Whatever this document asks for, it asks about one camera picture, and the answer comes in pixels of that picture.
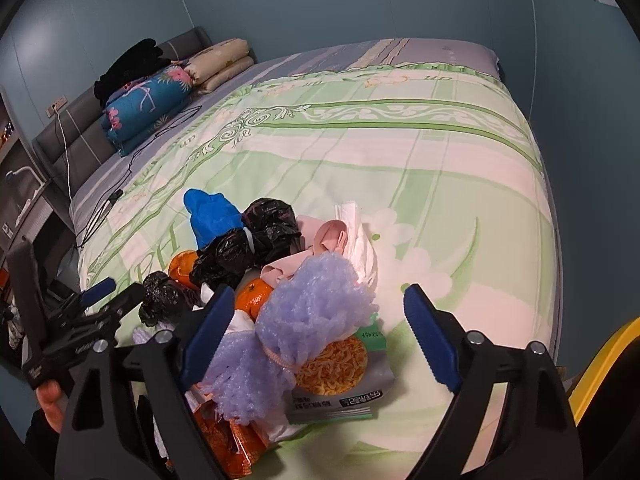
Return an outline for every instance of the beige folded quilt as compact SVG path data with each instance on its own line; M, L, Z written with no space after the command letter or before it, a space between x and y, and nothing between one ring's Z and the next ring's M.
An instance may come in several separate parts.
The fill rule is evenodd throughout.
M194 85L199 85L248 53L249 44L245 40L226 40L197 53L184 71L191 76Z
M244 72L247 68L254 64L254 60L249 56L244 56L238 59L235 63L232 63L226 68L223 68L215 76L210 77L204 83L202 83L196 91L201 94L209 94L218 88L222 83L226 83L232 77L237 76L239 73Z

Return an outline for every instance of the crumpled black plastic bag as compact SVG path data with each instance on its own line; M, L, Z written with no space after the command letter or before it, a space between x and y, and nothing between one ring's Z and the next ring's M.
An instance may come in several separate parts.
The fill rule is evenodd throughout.
M251 231L254 251L244 229L231 229L198 251L189 274L191 283L211 288L225 284L236 288L244 273L300 250L300 229L293 208L274 198L259 198L242 213L242 223Z
M177 325L185 312L198 304L198 294L181 283L174 282L161 270L152 272L142 282L145 299L138 311L146 326L160 322Z

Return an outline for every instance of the bolt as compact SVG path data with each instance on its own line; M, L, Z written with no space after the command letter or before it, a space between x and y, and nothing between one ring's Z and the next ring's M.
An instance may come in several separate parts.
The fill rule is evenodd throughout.
M108 346L109 343L107 343L104 339L98 339L98 341L94 343L94 352L98 352L98 354L101 354L107 349Z
M171 330L161 330L154 337L159 343L168 343L174 337L174 333Z
M471 330L466 334L466 338L472 345L481 345L484 343L484 334L478 330Z
M529 345L531 351L536 355L542 355L546 352L545 346L540 341L534 341Z

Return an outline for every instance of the pink cloth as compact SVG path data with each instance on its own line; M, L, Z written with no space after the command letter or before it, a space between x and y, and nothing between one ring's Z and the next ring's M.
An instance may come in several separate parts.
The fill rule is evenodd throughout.
M305 250L271 262L262 268L260 277L275 288L281 280L290 280L309 256L327 251L342 254L347 244L347 224L341 220L322 222L311 216L296 218Z

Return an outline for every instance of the headboard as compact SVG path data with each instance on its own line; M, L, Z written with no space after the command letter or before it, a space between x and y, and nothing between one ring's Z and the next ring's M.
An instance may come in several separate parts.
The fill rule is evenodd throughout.
M211 46L211 40L203 28L195 27L159 46L164 57L176 61L187 59ZM102 108L94 96L93 86L60 111L69 158L72 196L115 153L100 126L101 116ZM33 139L32 146L44 170L66 195L65 145L55 116Z

